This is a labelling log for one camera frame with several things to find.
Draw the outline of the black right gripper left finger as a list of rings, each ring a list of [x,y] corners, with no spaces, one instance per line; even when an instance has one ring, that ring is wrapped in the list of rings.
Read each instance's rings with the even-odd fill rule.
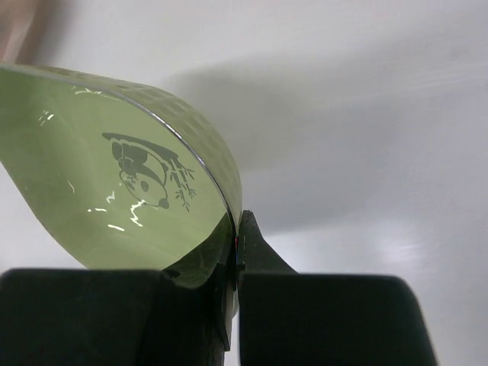
[[[161,271],[16,268],[1,276],[3,365],[222,365],[232,230]]]

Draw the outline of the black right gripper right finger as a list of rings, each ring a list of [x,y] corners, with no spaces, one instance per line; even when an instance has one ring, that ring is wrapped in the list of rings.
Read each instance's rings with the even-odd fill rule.
[[[237,249],[241,364],[437,364],[421,307],[403,279],[298,273],[265,241],[249,210]]]

